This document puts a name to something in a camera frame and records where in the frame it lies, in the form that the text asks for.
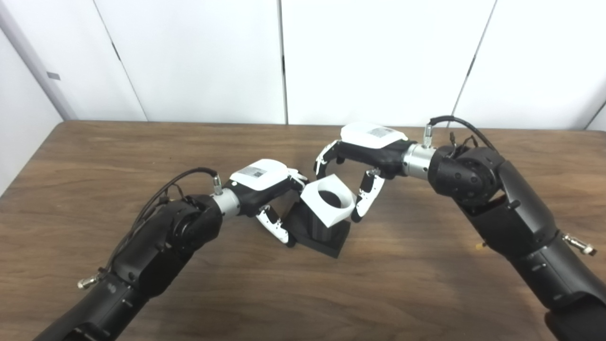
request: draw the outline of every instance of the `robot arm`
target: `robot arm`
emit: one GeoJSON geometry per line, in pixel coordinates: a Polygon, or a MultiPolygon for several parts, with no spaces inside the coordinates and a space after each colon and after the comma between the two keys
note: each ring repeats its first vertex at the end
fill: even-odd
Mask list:
{"type": "MultiPolygon", "coordinates": [[[[376,150],[378,158],[383,149],[376,150]]],[[[452,116],[434,118],[425,128],[423,144],[407,142],[400,160],[402,170],[396,175],[426,180],[437,194],[451,197],[484,245],[513,265],[550,310],[545,320],[559,340],[604,338],[606,286],[567,244],[582,254],[593,255],[595,250],[556,227],[553,215],[522,175],[477,129],[452,116]],[[443,121],[466,125],[487,146],[477,147],[474,138],[466,142],[473,140],[476,147],[457,145],[452,135],[450,146],[432,147],[432,128],[443,121]],[[494,198],[499,191],[504,194],[494,198]]]]}
{"type": "MultiPolygon", "coordinates": [[[[108,265],[78,282],[81,289],[96,284],[90,292],[35,341],[116,340],[149,299],[168,288],[193,253],[218,236],[225,219],[246,215],[257,216],[262,223],[264,219],[271,221],[275,211],[267,203],[291,189],[302,191],[306,182],[296,170],[275,160],[259,160],[239,170],[226,186],[211,169],[181,174],[145,205],[108,265]],[[210,174],[215,193],[170,200],[167,189],[194,172],[210,174]]],[[[271,229],[264,226],[287,246],[293,246],[294,238],[273,221],[271,229]]]]}

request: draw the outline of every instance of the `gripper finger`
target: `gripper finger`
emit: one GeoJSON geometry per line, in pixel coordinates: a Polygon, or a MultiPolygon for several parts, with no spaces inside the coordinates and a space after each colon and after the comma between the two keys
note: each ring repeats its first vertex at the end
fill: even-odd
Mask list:
{"type": "Polygon", "coordinates": [[[326,167],[331,160],[337,157],[337,147],[340,140],[334,140],[331,144],[324,147],[320,155],[316,158],[316,162],[313,164],[313,170],[316,172],[316,178],[321,179],[326,176],[326,167]]]}
{"type": "Polygon", "coordinates": [[[383,188],[385,179],[379,176],[380,173],[378,169],[370,169],[364,173],[358,199],[356,200],[356,207],[351,213],[351,220],[355,223],[359,223],[362,220],[383,188]]]}
{"type": "Polygon", "coordinates": [[[259,214],[257,214],[257,219],[271,234],[289,248],[292,248],[296,244],[296,239],[290,232],[282,228],[280,216],[270,205],[261,207],[259,214]]]}

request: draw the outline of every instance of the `hole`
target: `hole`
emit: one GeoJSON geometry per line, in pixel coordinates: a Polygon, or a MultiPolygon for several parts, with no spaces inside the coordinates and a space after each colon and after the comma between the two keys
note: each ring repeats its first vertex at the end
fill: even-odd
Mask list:
{"type": "Polygon", "coordinates": [[[330,206],[333,206],[334,208],[344,208],[345,207],[341,204],[339,197],[336,194],[334,194],[333,192],[318,191],[318,194],[320,195],[322,200],[324,200],[325,203],[329,204],[330,206]]]}

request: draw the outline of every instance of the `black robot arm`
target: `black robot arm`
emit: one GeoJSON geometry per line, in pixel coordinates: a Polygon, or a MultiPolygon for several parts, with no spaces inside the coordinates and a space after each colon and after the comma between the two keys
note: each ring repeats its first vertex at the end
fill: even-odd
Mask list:
{"type": "Polygon", "coordinates": [[[326,165],[334,159],[373,167],[364,174],[353,221],[368,211],[384,180],[395,176],[426,180],[437,194],[454,200],[485,246],[513,265],[549,309],[545,321],[559,340],[606,340],[606,286],[569,245],[586,255],[596,250],[556,227],[551,211],[479,130],[459,118],[440,116],[425,127],[422,143],[398,133],[351,123],[342,128],[342,139],[316,159],[318,178],[325,176],[326,165]],[[478,146],[473,135],[457,144],[451,133],[450,145],[432,147],[433,126],[445,121],[463,124],[486,146],[478,146]]]}
{"type": "MultiPolygon", "coordinates": [[[[294,189],[302,191],[307,179],[275,160],[259,160],[232,174],[222,186],[217,173],[207,168],[184,172],[162,187],[141,210],[131,230],[116,247],[99,273],[78,286],[90,292],[35,341],[113,341],[150,298],[162,294],[195,251],[215,239],[225,219],[258,216],[263,223],[267,204],[294,189]],[[195,172],[210,174],[212,195],[171,200],[170,186],[195,172]]],[[[294,238],[279,219],[264,226],[287,246],[294,238]]]]}
{"type": "Polygon", "coordinates": [[[469,148],[451,140],[431,156],[432,188],[454,199],[484,244],[513,265],[549,309],[545,321],[559,340],[605,340],[606,286],[569,245],[586,255],[596,250],[556,227],[551,211],[490,142],[469,148]]]}

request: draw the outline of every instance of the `black cable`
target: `black cable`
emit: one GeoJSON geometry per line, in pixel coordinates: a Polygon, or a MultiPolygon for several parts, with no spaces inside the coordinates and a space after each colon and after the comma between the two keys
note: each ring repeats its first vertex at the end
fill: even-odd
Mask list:
{"type": "Polygon", "coordinates": [[[181,197],[183,197],[183,191],[181,190],[181,188],[179,187],[179,185],[175,184],[177,181],[183,179],[184,177],[193,174],[193,173],[206,173],[209,174],[211,177],[216,177],[217,176],[217,171],[214,169],[210,169],[210,168],[206,168],[206,167],[198,167],[198,168],[194,168],[194,169],[190,169],[188,171],[185,171],[179,175],[177,175],[176,177],[174,177],[174,179],[170,180],[168,183],[166,183],[164,186],[162,186],[162,188],[160,188],[160,190],[158,190],[152,197],[151,199],[149,199],[149,201],[145,204],[145,206],[143,206],[143,208],[141,209],[141,211],[139,212],[139,214],[137,215],[137,217],[135,218],[135,221],[133,222],[133,226],[131,226],[130,230],[128,231],[128,233],[126,233],[124,235],[124,237],[122,238],[122,240],[120,240],[120,242],[118,243],[118,245],[116,246],[116,248],[113,250],[112,254],[110,255],[110,258],[107,261],[107,265],[105,266],[105,270],[107,272],[109,272],[113,260],[114,258],[116,258],[116,256],[120,253],[120,251],[123,249],[123,247],[130,241],[130,239],[135,235],[135,231],[137,230],[137,227],[139,227],[139,222],[141,221],[141,218],[145,215],[145,213],[150,209],[150,207],[152,206],[152,204],[164,193],[167,192],[169,187],[172,185],[177,186],[178,190],[179,190],[179,194],[181,195],[181,197]]]}
{"type": "Polygon", "coordinates": [[[473,125],[471,125],[471,123],[467,122],[466,120],[462,120],[455,116],[438,116],[438,117],[434,117],[429,120],[429,124],[431,124],[432,126],[435,126],[436,124],[438,124],[440,122],[457,122],[457,123],[464,125],[467,129],[471,130],[471,132],[476,134],[476,136],[479,137],[479,139],[482,140],[482,142],[484,142],[484,144],[488,148],[490,148],[498,153],[498,151],[493,146],[493,144],[488,140],[488,138],[486,138],[486,136],[484,136],[484,134],[482,132],[480,132],[480,130],[478,130],[478,128],[474,127],[473,125]]]}

